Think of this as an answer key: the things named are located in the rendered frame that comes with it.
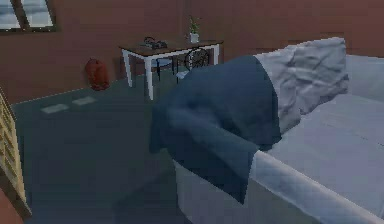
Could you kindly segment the pale wooden slatted furniture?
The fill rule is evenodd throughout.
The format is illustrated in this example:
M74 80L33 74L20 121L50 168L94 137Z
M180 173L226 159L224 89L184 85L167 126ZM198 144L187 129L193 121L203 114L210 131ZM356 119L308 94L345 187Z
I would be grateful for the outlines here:
M32 217L27 204L16 130L16 117L0 87L0 189L20 218Z

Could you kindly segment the dark blue blanket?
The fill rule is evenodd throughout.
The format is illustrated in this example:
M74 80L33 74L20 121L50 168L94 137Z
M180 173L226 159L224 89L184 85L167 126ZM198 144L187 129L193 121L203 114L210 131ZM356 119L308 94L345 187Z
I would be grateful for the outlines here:
M254 154L281 140L278 98L252 55L194 68L152 107L149 151L242 203Z

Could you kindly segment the brown table with white legs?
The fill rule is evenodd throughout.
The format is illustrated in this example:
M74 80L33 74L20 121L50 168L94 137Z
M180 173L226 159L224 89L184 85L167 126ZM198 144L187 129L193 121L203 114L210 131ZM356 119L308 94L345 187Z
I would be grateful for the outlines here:
M144 75L147 78L148 94L149 98L153 100L154 94L151 70L153 60L187 54L191 50L201 48L213 51L213 64L217 65L219 63L220 46L223 43L223 40L201 40L197 43L191 43L190 41L171 41L167 44L166 48L162 49L150 49L145 46L129 47L128 45L121 45L120 49L124 60L128 85L130 87L133 86L130 58L138 58L144 61Z

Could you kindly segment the black object on table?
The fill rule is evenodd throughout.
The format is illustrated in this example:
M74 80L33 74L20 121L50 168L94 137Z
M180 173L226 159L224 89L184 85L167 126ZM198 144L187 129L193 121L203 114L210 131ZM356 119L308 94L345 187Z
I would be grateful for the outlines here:
M168 47L167 43L164 41L157 41L155 38L147 36L144 38L143 42L140 43L140 46L148 47L152 50L155 49L165 49Z

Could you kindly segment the green plant in white pot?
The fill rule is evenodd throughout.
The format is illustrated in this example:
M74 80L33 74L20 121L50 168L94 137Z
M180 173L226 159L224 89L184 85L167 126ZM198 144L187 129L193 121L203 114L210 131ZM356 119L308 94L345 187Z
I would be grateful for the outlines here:
M198 43L199 42L199 24L198 24L198 18L195 18L193 16L189 16L189 36L190 36L190 42L191 43Z

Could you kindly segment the red backpack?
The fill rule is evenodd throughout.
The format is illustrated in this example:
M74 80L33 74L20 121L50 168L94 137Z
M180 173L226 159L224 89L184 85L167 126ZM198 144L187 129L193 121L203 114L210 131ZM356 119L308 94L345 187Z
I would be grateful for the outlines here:
M110 86L106 65L98 59L90 58L85 65L89 86L95 91L105 90Z

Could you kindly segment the white crumpled pillow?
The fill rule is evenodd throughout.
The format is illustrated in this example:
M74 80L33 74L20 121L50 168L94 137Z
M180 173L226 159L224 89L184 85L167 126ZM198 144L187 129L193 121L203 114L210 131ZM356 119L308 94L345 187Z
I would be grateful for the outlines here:
M278 97L280 132L302 115L348 92L346 44L341 37L313 40L256 55Z

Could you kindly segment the white bed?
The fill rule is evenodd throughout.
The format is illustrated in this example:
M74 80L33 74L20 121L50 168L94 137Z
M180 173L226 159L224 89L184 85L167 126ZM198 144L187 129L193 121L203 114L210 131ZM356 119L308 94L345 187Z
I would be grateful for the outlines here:
M350 90L254 156L244 202L177 166L192 224L384 224L384 58L350 55Z

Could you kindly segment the window with dark frame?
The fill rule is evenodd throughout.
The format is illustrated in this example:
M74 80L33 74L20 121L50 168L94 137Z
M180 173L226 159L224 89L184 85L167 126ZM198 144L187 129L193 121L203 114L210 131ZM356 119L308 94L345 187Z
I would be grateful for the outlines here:
M54 0L0 0L0 35L60 30Z

